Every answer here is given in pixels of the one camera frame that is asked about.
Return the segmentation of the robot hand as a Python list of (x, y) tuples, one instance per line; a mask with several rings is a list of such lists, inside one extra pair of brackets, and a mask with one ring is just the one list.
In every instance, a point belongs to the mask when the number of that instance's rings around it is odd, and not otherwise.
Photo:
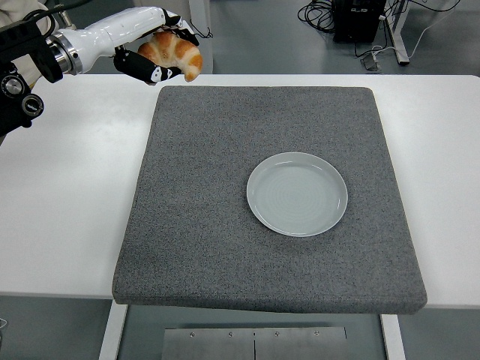
[(84, 29), (61, 29), (51, 41), (64, 74), (84, 74), (100, 57), (112, 57), (117, 71), (148, 84), (179, 74), (191, 82), (203, 69), (191, 27), (160, 7), (133, 7)]

